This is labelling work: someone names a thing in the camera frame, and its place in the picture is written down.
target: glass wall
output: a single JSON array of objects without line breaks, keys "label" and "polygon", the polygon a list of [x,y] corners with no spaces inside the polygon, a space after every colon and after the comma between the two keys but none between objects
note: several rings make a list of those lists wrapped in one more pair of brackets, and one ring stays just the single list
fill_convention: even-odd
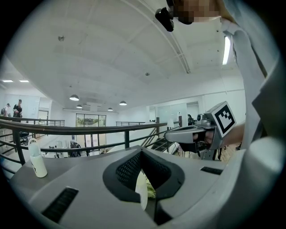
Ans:
[{"label": "glass wall", "polygon": [[[156,107],[156,116],[160,118],[160,123],[167,123],[170,119],[172,119],[174,122],[177,122],[179,121],[179,116],[182,116],[182,126],[183,127],[188,126],[186,103]],[[167,126],[160,127],[160,132],[166,130]]]},{"label": "glass wall", "polygon": [[[105,127],[106,115],[76,114],[76,127]],[[91,147],[106,144],[106,134],[77,136],[81,147]]]}]

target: robotic arm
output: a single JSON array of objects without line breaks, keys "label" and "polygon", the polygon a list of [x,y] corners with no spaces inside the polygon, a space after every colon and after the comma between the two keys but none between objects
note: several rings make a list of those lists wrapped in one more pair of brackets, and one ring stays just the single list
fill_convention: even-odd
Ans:
[{"label": "robotic arm", "polygon": [[[225,101],[204,114],[199,114],[195,126],[182,127],[165,133],[165,139],[178,142],[184,151],[197,153],[201,159],[214,160],[216,150],[220,148],[223,137],[235,126],[236,120]],[[204,142],[206,131],[214,131],[211,144]]]}]

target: floor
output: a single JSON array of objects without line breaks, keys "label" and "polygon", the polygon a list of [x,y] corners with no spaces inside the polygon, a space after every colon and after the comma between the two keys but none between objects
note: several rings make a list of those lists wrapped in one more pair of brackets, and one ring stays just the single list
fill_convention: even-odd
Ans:
[{"label": "floor", "polygon": [[[223,162],[228,162],[229,159],[232,157],[232,155],[236,153],[237,146],[239,146],[239,144],[232,144],[232,145],[227,146],[226,149],[223,148],[220,160]],[[180,157],[185,156],[187,158],[200,160],[200,157],[198,156],[198,154],[193,153],[193,152],[182,152],[182,150],[180,150],[177,153],[175,153],[175,155],[180,156]]]}]

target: vent slot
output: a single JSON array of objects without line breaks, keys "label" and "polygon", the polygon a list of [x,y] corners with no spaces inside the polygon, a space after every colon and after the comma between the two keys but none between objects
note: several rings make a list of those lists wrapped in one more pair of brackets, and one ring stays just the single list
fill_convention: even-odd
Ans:
[{"label": "vent slot", "polygon": [[210,174],[216,174],[216,175],[220,175],[223,172],[223,170],[214,169],[214,168],[210,168],[210,167],[203,167],[203,168],[201,168],[201,171],[204,171],[204,172],[207,172]]},{"label": "vent slot", "polygon": [[42,214],[58,223],[79,191],[70,187],[65,188],[61,194],[47,207]]}]

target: white bottle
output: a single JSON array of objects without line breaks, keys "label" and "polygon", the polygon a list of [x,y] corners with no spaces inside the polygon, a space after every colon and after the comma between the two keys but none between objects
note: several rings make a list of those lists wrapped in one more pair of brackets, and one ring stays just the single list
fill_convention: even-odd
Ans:
[{"label": "white bottle", "polygon": [[30,139],[28,142],[28,148],[29,148],[31,163],[36,176],[40,178],[46,176],[48,172],[46,170],[37,140],[34,138]]}]

